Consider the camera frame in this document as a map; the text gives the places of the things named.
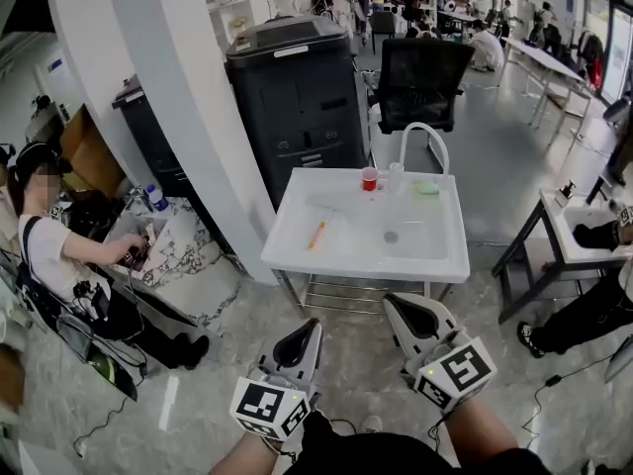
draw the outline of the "black office chair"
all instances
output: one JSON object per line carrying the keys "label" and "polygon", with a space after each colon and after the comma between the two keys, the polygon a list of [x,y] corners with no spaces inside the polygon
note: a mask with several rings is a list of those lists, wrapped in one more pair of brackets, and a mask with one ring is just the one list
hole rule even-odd
{"label": "black office chair", "polygon": [[381,131],[404,130],[412,122],[453,130],[459,83],[475,49],[436,39],[388,39],[378,84]]}
{"label": "black office chair", "polygon": [[374,36],[389,36],[390,39],[396,36],[396,16],[391,11],[376,11],[369,17],[369,24],[372,27],[372,48],[376,54],[376,39]]}

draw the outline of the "black hair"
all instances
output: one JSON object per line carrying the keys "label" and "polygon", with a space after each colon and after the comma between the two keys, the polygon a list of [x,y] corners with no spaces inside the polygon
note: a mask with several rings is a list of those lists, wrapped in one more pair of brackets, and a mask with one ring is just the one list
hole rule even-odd
{"label": "black hair", "polygon": [[60,167],[52,148],[44,142],[30,142],[16,159],[16,164],[9,167],[7,188],[11,196],[16,215],[24,211],[24,191],[29,180],[36,173],[48,176],[59,176]]}

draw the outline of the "sink drain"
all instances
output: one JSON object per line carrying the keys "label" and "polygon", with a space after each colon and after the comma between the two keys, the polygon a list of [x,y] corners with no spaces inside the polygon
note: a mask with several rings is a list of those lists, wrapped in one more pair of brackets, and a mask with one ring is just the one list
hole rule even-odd
{"label": "sink drain", "polygon": [[394,233],[393,231],[385,232],[384,238],[385,242],[388,244],[394,244],[395,242],[398,242],[398,234]]}

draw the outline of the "red cup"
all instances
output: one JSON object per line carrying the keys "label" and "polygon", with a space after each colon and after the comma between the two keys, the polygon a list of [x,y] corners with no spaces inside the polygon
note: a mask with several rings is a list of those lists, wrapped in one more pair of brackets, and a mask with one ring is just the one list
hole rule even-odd
{"label": "red cup", "polygon": [[378,170],[374,167],[365,167],[360,171],[360,179],[363,190],[373,192],[378,185]]}

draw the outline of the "black strap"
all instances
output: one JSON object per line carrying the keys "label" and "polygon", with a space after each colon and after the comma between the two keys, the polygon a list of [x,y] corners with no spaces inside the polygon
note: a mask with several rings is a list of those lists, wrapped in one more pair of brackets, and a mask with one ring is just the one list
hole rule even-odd
{"label": "black strap", "polygon": [[33,268],[31,267],[31,261],[29,260],[29,235],[31,234],[31,231],[33,230],[33,226],[41,219],[42,217],[30,217],[27,223],[24,225],[24,230],[22,232],[22,253],[23,253],[22,257],[24,258],[24,261],[29,266],[29,270],[31,271],[32,275],[33,275]]}

